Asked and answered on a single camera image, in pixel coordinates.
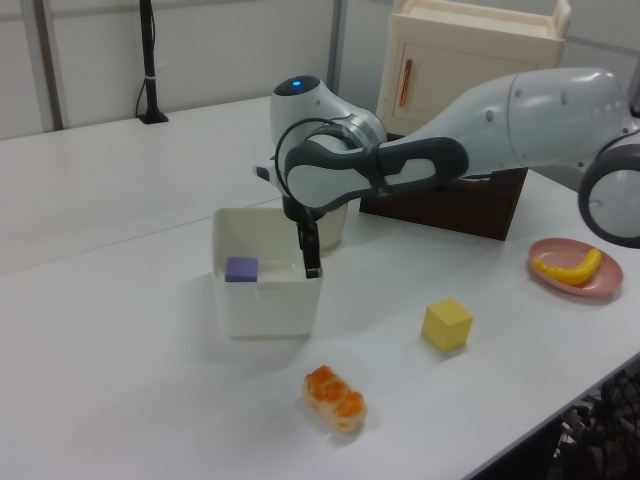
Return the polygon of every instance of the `yellow cube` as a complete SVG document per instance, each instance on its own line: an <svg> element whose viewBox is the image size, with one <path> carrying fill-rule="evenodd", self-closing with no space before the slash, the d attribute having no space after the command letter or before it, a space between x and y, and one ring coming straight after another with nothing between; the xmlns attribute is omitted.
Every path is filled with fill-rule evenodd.
<svg viewBox="0 0 640 480"><path fill-rule="evenodd" d="M424 314L422 335L442 351L464 345L473 315L455 298L429 305Z"/></svg>

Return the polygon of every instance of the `purple cube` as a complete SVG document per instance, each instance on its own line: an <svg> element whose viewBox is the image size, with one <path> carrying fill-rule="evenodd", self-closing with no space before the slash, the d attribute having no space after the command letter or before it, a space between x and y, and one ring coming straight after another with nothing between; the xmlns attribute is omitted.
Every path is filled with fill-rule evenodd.
<svg viewBox="0 0 640 480"><path fill-rule="evenodd" d="M246 257L228 257L225 282L257 282L258 259Z"/></svg>

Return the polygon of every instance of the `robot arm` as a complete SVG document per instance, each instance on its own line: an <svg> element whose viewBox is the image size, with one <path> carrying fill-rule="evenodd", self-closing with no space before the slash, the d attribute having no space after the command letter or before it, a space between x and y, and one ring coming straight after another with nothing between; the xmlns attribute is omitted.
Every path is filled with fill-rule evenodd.
<svg viewBox="0 0 640 480"><path fill-rule="evenodd" d="M600 236L595 227L607 224L603 218L609 218L610 211L600 207L613 209L614 203L610 198L594 202L592 191L605 198L607 189L599 178L611 177L613 163L616 172L624 167L626 180L609 178L606 184L616 192L615 185L626 181L631 199L621 201L633 221L620 219L618 202L616 219L607 228L611 222L637 226L606 239L640 248L640 179L636 182L633 175L640 175L640 146L625 139L640 131L640 121L631 114L615 78L604 70L541 70L490 81L463 94L421 129L392 142L386 142L384 127L370 112L339 99L314 77L299 77L274 90L271 121L276 161L270 171L258 174L283 192L285 213L298 224L305 263L313 252L318 269L315 221L351 199L549 164L585 170L593 162L594 168L586 169L580 211ZM631 145L622 151L625 141ZM618 158L614 150L632 160L613 162L611 157ZM310 242L314 235L316 241Z"/></svg>

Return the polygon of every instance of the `white plastic bin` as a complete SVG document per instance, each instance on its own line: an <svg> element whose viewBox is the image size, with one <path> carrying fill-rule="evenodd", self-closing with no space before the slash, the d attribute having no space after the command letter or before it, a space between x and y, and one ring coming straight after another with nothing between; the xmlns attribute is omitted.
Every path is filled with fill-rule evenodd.
<svg viewBox="0 0 640 480"><path fill-rule="evenodd" d="M225 282L228 257L258 259L258 280ZM311 331L322 278L307 279L295 223L277 208L226 208L213 217L216 315L231 337Z"/></svg>

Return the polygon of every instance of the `toy banana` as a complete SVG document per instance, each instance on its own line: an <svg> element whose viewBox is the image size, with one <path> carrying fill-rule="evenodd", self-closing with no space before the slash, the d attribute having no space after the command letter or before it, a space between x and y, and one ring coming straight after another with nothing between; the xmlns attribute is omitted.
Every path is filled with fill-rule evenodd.
<svg viewBox="0 0 640 480"><path fill-rule="evenodd" d="M584 260L572 268L562 268L554 265L542 263L537 258L531 259L531 266L541 271L545 275L562 282L566 285L579 285L586 282L598 270L602 261L602 253L597 248L592 248L587 252Z"/></svg>

